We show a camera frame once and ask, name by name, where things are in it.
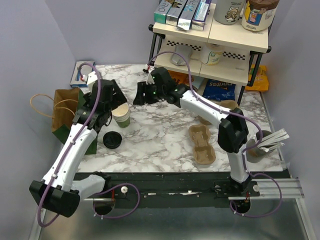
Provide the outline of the green paper cup stack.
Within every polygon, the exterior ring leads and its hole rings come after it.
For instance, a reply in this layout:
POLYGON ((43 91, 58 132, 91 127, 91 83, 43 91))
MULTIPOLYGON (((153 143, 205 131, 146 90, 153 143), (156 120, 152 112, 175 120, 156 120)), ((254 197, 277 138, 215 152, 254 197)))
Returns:
POLYGON ((124 103, 111 111, 112 118, 120 128, 126 128, 130 125, 130 110, 129 105, 124 103))

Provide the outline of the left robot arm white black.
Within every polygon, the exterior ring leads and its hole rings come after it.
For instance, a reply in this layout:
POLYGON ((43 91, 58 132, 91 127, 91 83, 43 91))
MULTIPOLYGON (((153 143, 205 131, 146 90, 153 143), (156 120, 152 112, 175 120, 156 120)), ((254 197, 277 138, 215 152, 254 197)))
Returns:
POLYGON ((112 110, 127 102, 116 81, 96 81, 90 93, 84 95, 72 121, 67 140, 50 170, 41 181, 32 181, 29 191, 41 208, 69 218, 81 200, 97 194, 104 198, 111 185, 97 174, 74 181, 77 168, 101 128, 107 123, 112 110))

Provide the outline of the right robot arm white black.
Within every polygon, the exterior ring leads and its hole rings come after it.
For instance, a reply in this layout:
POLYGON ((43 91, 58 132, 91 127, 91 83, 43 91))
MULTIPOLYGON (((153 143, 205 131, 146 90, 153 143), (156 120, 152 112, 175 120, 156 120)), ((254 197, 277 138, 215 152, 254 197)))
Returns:
POLYGON ((143 106, 166 101, 168 104, 188 110, 206 121, 218 130, 217 142, 228 155, 230 164, 230 191, 241 196, 248 190, 251 180, 245 169, 249 130, 243 112, 239 108, 230 110, 217 105, 185 84, 177 84, 164 67, 145 67, 146 81, 137 84, 134 105, 143 106))

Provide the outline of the black plastic lid stack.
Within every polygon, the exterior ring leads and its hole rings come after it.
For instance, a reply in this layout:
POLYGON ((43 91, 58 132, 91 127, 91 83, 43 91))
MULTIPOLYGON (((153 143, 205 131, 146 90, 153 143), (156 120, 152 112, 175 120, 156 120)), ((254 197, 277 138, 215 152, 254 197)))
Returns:
POLYGON ((108 149, 116 149, 122 143, 122 136, 119 132, 109 131, 103 136, 103 144, 108 149))

